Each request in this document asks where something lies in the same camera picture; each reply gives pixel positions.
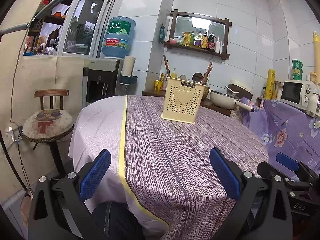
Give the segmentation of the brown wooden chopstick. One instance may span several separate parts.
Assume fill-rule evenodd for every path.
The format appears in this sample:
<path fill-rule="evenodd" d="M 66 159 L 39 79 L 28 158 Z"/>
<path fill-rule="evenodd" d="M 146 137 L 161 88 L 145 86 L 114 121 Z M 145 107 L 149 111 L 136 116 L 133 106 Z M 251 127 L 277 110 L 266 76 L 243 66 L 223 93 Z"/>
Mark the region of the brown wooden chopstick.
<path fill-rule="evenodd" d="M 205 85 L 206 82 L 207 82 L 208 75 L 209 75 L 209 73 L 210 73 L 211 70 L 212 70 L 212 64 L 213 64 L 213 62 L 210 61 L 209 66 L 208 66 L 208 68 L 207 68 L 207 71 L 206 71 L 206 73 L 205 73 L 205 75 L 204 75 L 204 77 L 203 77 L 203 79 L 202 79 L 202 81 L 201 81 L 201 84 L 202 84 L 202 85 Z"/>
<path fill-rule="evenodd" d="M 165 55 L 163 55 L 163 59 L 164 59 L 164 64 L 165 64 L 165 67 L 166 67 L 166 70 L 167 70 L 167 77 L 171 77 L 169 64 L 168 64 L 168 61 L 167 61 L 167 58 L 166 58 Z"/>
<path fill-rule="evenodd" d="M 208 80 L 209 80 L 209 76 L 210 76 L 210 73 L 211 71 L 213 70 L 213 67 L 211 66 L 207 72 L 205 73 L 204 77 L 203 77 L 203 80 L 202 80 L 202 84 L 205 85 L 207 84 Z"/>

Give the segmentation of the all steel spoon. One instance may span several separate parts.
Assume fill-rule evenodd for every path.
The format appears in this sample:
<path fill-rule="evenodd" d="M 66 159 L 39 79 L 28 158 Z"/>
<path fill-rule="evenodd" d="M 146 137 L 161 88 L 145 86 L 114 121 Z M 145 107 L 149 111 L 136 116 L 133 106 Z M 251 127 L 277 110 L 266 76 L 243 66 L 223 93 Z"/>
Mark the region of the all steel spoon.
<path fill-rule="evenodd" d="M 181 75 L 181 76 L 180 76 L 180 80 L 184 80 L 184 81 L 186 81 L 186 80 L 187 80 L 187 78 L 186 78 L 186 76 L 185 76 L 185 75 Z"/>

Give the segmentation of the steel spoon wooden handle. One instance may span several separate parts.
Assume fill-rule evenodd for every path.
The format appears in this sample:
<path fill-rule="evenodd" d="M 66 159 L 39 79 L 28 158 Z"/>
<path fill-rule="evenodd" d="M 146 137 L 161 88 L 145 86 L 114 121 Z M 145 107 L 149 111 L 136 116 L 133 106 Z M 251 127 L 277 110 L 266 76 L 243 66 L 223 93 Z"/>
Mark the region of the steel spoon wooden handle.
<path fill-rule="evenodd" d="M 203 80 L 203 75 L 201 73 L 195 73 L 192 77 L 194 83 L 201 83 Z"/>

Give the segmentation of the purple floral cloth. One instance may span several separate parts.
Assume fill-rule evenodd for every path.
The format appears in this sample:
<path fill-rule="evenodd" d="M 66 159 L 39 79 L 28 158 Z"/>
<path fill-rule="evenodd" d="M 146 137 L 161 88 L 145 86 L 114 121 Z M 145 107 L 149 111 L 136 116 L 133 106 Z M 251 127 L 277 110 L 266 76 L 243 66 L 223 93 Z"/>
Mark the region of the purple floral cloth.
<path fill-rule="evenodd" d="M 264 99 L 260 106 L 246 97 L 241 102 L 254 108 L 253 112 L 242 114 L 243 124 L 266 147 L 272 166 L 290 178 L 296 176 L 276 161 L 276 155 L 281 152 L 319 174 L 319 119 L 278 100 Z"/>

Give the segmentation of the blue jeans leg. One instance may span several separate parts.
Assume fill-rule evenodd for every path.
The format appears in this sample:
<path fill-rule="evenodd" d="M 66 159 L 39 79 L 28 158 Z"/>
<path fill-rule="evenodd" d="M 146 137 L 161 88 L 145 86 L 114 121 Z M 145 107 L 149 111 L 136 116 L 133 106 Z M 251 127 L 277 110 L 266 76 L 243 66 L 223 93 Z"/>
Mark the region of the blue jeans leg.
<path fill-rule="evenodd" d="M 124 203 L 100 203 L 91 217 L 108 239 L 145 239 L 142 226 Z"/>

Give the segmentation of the white microwave oven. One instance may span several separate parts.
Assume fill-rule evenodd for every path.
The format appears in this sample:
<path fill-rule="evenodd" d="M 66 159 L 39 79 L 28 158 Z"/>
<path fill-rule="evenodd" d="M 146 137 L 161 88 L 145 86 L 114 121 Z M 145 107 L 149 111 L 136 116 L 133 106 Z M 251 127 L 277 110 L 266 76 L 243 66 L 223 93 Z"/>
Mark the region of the white microwave oven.
<path fill-rule="evenodd" d="M 311 81 L 286 80 L 280 101 L 306 112 L 311 95 L 315 92 L 319 92 L 319 88 Z"/>

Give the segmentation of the cream frying pan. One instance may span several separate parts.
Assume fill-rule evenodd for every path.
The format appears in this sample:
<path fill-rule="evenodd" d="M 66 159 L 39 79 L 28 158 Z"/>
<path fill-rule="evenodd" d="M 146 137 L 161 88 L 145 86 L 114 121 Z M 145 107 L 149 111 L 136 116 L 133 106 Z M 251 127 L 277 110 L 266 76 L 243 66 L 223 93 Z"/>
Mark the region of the cream frying pan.
<path fill-rule="evenodd" d="M 226 93 L 221 93 L 218 91 L 211 90 L 210 91 L 210 101 L 219 107 L 233 110 L 236 107 L 242 108 L 248 112 L 254 112 L 254 108 L 242 103 L 237 97 L 228 95 Z"/>

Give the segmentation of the yellow roll package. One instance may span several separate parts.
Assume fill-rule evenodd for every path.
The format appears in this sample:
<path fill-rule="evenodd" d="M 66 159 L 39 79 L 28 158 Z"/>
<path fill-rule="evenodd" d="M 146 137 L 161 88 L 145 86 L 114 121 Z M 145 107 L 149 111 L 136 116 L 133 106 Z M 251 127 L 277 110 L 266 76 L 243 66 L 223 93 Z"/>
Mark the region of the yellow roll package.
<path fill-rule="evenodd" d="M 275 80 L 276 72 L 272 69 L 268 70 L 267 83 L 265 87 L 264 98 L 271 100 L 273 94 L 274 80 Z"/>

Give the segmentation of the round wooden cushioned chair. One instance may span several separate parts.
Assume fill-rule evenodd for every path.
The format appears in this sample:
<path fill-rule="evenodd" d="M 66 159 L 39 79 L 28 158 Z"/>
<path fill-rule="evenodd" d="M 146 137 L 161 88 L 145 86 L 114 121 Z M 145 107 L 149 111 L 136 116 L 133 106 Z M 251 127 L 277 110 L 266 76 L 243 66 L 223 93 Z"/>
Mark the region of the round wooden cushioned chair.
<path fill-rule="evenodd" d="M 40 110 L 29 117 L 23 125 L 25 138 L 35 144 L 49 145 L 59 176 L 66 171 L 57 141 L 69 135 L 74 128 L 73 117 L 63 109 L 63 100 L 69 96 L 67 89 L 45 89 L 34 93 L 40 99 Z"/>

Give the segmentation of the woven brown basin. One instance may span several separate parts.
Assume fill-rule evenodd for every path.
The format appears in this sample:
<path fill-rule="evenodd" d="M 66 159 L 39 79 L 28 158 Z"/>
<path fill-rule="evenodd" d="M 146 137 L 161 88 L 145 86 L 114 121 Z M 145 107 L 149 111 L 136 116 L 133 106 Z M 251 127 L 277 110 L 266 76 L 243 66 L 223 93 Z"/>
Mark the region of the woven brown basin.
<path fill-rule="evenodd" d="M 204 100 L 208 94 L 209 94 L 210 88 L 208 86 L 206 86 L 203 90 L 203 95 L 202 95 L 202 99 Z"/>

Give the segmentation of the purple striped tablecloth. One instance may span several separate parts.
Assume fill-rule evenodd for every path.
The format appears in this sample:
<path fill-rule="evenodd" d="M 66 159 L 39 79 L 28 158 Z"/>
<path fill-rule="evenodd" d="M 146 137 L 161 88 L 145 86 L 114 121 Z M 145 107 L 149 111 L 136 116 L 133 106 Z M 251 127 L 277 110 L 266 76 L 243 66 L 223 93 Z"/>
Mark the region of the purple striped tablecloth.
<path fill-rule="evenodd" d="M 234 206 L 210 161 L 218 147 L 244 171 L 268 153 L 240 122 L 200 107 L 194 124 L 164 120 L 164 100 L 113 96 L 83 108 L 69 147 L 75 171 L 104 149 L 111 165 L 86 206 L 127 204 L 147 237 L 210 239 Z"/>

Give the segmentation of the cream plastic utensil holder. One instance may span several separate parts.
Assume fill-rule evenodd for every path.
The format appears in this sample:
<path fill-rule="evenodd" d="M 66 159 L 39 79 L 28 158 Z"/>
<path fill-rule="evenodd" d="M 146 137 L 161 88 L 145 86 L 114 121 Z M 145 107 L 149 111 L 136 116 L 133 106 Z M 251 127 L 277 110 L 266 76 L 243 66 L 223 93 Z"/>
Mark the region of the cream plastic utensil holder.
<path fill-rule="evenodd" d="M 169 77 L 161 118 L 194 124 L 205 86 Z"/>

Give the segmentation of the yellow soap dispenser bottle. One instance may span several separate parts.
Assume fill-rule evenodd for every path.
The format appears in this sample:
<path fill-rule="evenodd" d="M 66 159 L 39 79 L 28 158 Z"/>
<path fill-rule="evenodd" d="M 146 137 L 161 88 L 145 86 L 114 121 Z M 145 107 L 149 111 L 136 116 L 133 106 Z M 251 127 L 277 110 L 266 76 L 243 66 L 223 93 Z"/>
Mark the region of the yellow soap dispenser bottle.
<path fill-rule="evenodd" d="M 176 69 L 174 68 L 174 70 L 170 73 L 170 77 L 176 79 L 177 78 L 177 73 L 176 73 Z"/>

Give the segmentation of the yellow mug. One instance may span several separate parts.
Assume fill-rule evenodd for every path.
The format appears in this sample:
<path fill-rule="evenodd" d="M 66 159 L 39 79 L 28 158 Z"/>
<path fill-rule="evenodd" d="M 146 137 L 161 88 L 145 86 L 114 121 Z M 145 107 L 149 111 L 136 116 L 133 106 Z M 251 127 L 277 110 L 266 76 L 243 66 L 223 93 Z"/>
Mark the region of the yellow mug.
<path fill-rule="evenodd" d="M 154 90 L 161 91 L 163 89 L 163 81 L 162 80 L 155 80 Z"/>

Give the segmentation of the dark sauce bottle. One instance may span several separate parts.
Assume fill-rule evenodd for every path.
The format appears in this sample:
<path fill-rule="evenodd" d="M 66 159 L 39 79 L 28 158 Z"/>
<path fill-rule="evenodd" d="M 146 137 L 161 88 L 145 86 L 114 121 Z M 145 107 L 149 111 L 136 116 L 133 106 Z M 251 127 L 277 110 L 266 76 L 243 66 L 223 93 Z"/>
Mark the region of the dark sauce bottle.
<path fill-rule="evenodd" d="M 215 51 L 215 48 L 216 48 L 216 37 L 215 37 L 215 34 L 214 34 L 213 31 L 208 36 L 208 46 L 207 46 L 207 48 L 209 50 Z"/>

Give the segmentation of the water dispenser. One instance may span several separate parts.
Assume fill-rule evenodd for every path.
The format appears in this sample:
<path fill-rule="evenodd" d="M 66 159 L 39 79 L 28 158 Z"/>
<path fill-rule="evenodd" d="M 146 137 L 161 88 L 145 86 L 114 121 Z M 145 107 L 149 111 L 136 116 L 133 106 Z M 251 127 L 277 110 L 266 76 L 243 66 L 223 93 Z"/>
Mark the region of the water dispenser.
<path fill-rule="evenodd" d="M 119 80 L 123 63 L 124 60 L 117 57 L 84 60 L 87 103 L 121 94 Z"/>

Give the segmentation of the yellow oil bottle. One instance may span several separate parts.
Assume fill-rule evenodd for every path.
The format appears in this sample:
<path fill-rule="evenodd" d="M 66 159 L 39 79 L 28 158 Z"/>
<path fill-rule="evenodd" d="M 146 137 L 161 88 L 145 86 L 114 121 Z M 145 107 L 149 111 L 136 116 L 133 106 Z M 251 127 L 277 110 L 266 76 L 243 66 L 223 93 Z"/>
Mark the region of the yellow oil bottle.
<path fill-rule="evenodd" d="M 202 49 L 208 48 L 208 35 L 206 32 L 204 32 L 204 34 L 202 35 L 201 48 Z"/>

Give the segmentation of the beige cloth cover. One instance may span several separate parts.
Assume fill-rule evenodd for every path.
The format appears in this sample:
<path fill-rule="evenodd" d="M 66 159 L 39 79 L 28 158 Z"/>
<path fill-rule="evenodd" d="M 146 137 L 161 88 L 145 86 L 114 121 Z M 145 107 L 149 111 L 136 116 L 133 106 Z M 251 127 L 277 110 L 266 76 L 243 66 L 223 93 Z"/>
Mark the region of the beige cloth cover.
<path fill-rule="evenodd" d="M 33 151 L 26 136 L 16 142 L 24 123 L 41 109 L 63 108 L 73 119 L 82 109 L 84 58 L 22 56 L 1 61 L 1 134 L 16 168 L 1 153 L 1 202 L 50 172 L 55 164 L 47 144 Z"/>

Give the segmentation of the dark wooden framed mirror shelf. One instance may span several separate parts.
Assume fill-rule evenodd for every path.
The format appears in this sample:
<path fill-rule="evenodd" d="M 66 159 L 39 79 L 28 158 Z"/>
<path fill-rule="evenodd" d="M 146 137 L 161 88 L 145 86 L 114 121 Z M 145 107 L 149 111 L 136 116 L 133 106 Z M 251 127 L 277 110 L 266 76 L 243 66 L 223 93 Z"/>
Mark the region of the dark wooden framed mirror shelf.
<path fill-rule="evenodd" d="M 225 18 L 215 18 L 208 15 L 182 12 L 177 9 L 170 12 L 171 26 L 169 38 L 165 42 L 168 49 L 181 48 L 220 57 L 222 60 L 229 58 L 228 38 L 232 22 Z M 216 37 L 215 51 L 201 48 L 204 32 L 214 32 Z"/>

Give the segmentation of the blue water bottle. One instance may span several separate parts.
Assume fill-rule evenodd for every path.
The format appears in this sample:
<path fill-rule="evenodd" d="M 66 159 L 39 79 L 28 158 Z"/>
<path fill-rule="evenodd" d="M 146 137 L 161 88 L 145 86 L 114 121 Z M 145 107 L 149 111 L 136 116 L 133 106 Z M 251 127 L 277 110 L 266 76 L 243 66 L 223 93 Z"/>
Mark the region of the blue water bottle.
<path fill-rule="evenodd" d="M 103 39 L 101 52 L 105 57 L 124 59 L 129 55 L 136 22 L 128 17 L 116 16 L 110 19 Z"/>

